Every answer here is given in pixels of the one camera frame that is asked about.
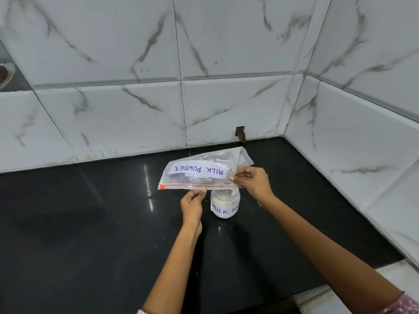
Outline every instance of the white paper label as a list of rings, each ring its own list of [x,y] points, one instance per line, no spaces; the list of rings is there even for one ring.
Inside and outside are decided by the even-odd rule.
[[[179,161],[172,164],[169,174],[185,173],[193,176],[226,179],[228,166],[202,160]]]

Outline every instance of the hand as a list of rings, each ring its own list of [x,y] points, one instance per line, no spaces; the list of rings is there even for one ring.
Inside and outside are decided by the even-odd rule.
[[[261,167],[239,168],[234,176],[229,177],[229,180],[248,190],[262,207],[267,199],[275,196],[269,185],[268,174]]]
[[[183,214],[183,226],[191,227],[198,237],[202,232],[202,200],[207,194],[207,189],[203,187],[201,190],[190,190],[181,199],[181,208]]]

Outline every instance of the wall tile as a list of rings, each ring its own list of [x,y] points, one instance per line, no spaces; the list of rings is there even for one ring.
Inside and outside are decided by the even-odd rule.
[[[332,0],[308,71],[419,121],[419,0]]]
[[[316,0],[175,0],[182,79],[293,73]]]
[[[37,94],[81,161],[186,147],[180,82]]]
[[[0,172],[76,162],[32,91],[0,93]]]
[[[297,73],[292,79],[290,91],[288,92],[288,96],[284,104],[284,109],[282,110],[280,125],[278,127],[278,131],[276,132],[277,136],[283,136],[285,134],[285,130],[287,128],[288,122],[290,121],[291,113],[294,109],[298,93],[300,92],[303,78],[303,74]]]
[[[300,58],[298,59],[296,68],[297,73],[304,73],[307,70],[308,63],[310,62],[311,55],[313,54],[314,46],[316,45],[329,4],[330,0],[317,0],[313,17],[311,19],[310,26],[308,27],[307,36],[301,50]]]
[[[419,162],[363,211],[387,237],[419,266]]]
[[[35,86],[179,79],[173,0],[11,0],[2,41]]]
[[[412,298],[419,299],[419,273],[406,261],[388,265],[378,269],[378,272],[399,289],[406,291]],[[350,314],[348,308],[332,290],[305,303],[301,307],[301,312],[303,314]]]
[[[419,158],[418,123],[310,76],[285,136],[359,209]]]
[[[182,81],[188,146],[276,134],[292,75]]]

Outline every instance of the transparent plastic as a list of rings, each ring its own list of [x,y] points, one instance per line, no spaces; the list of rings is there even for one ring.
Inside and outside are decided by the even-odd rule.
[[[223,167],[227,168],[227,174],[225,174],[225,178],[203,177],[193,171],[170,174],[170,169],[173,165],[180,161],[189,160],[202,160],[221,164]],[[228,179],[228,177],[234,175],[238,168],[253,164],[253,161],[243,147],[228,148],[209,153],[202,153],[191,157],[185,157],[171,161],[167,164],[160,179],[158,189],[199,190],[205,186],[208,190],[232,190],[235,185]]]
[[[233,190],[212,190],[211,211],[220,218],[230,218],[237,213],[240,202],[240,192]]]

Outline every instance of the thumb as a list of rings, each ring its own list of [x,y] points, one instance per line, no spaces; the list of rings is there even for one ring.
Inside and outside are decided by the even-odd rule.
[[[247,188],[247,180],[238,176],[230,176],[228,178],[230,181],[232,181],[234,184],[237,184],[238,186],[241,186],[243,188]]]
[[[196,199],[197,201],[199,201],[200,203],[202,202],[202,200],[205,198],[205,195],[207,194],[207,188],[203,187],[201,188],[201,190],[199,191],[198,196],[196,196],[194,198],[194,200]]]

